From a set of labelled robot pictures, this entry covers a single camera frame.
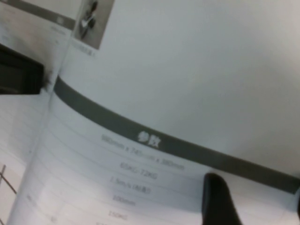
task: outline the dark gray header band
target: dark gray header band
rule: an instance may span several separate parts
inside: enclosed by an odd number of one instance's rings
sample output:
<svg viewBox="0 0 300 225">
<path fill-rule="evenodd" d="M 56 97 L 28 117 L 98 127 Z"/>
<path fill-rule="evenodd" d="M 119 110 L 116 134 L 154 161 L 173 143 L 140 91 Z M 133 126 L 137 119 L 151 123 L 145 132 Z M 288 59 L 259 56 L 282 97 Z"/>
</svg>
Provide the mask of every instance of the dark gray header band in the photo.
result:
<svg viewBox="0 0 300 225">
<path fill-rule="evenodd" d="M 161 139 L 159 147 L 153 147 L 156 150 L 232 173 L 292 194 L 295 194 L 300 187 L 300 179 L 293 176 L 171 137 L 126 119 L 81 95 L 64 83 L 60 77 L 57 79 L 54 91 L 65 104 L 82 116 L 132 141 L 138 142 L 139 134 L 144 131 Z"/>
<path fill-rule="evenodd" d="M 57 23 L 62 27 L 65 27 L 69 30 L 73 30 L 75 27 L 76 21 L 74 19 L 68 18 L 64 15 L 57 14 L 50 10 L 41 8 L 39 6 L 32 5 L 22 0 L 0 0 L 7 5 L 10 5 L 19 10 L 25 11 L 27 13 L 36 15 L 45 20 L 49 20 L 51 22 Z"/>
</svg>

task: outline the page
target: page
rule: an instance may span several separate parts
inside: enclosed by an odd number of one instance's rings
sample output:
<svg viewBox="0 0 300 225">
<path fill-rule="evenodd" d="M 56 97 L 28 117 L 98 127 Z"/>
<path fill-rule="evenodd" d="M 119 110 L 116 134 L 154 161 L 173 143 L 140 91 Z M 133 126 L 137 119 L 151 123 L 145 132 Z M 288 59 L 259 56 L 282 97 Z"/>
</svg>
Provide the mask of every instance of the page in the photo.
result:
<svg viewBox="0 0 300 225">
<path fill-rule="evenodd" d="M 8 225 L 201 224 L 209 172 L 244 224 L 298 224 L 293 4 L 84 5 Z"/>
<path fill-rule="evenodd" d="M 45 66 L 49 82 L 39 96 L 0 97 L 0 161 L 22 175 L 82 0 L 0 0 L 0 43 Z"/>
</svg>

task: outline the small photo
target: small photo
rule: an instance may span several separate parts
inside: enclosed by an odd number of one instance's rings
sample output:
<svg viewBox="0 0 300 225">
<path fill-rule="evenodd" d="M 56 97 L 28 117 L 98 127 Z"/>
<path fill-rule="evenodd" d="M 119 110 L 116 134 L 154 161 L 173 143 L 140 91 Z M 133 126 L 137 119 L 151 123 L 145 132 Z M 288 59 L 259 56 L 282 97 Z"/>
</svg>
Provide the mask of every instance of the small photo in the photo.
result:
<svg viewBox="0 0 300 225">
<path fill-rule="evenodd" d="M 84 0 L 75 38 L 99 49 L 114 0 Z"/>
</svg>

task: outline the paper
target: paper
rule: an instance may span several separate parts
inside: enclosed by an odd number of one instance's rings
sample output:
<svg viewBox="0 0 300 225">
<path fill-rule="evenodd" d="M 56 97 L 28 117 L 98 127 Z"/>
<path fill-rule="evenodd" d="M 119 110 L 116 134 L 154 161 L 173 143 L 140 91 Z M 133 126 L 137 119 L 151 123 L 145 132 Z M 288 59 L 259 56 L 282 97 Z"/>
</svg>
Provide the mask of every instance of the paper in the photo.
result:
<svg viewBox="0 0 300 225">
<path fill-rule="evenodd" d="M 298 224 L 298 3 L 99 5 L 83 5 L 8 225 L 201 224 L 208 172 L 244 224 Z"/>
</svg>

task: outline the booklet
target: booklet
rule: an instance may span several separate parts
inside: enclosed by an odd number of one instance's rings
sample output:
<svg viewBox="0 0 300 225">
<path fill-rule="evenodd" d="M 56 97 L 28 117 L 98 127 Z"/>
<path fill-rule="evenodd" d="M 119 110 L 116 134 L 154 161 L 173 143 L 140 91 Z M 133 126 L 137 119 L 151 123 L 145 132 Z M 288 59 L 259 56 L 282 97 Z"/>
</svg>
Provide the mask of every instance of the booklet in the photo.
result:
<svg viewBox="0 0 300 225">
<path fill-rule="evenodd" d="M 299 7 L 85 1 L 7 224 L 299 223 Z"/>
</svg>

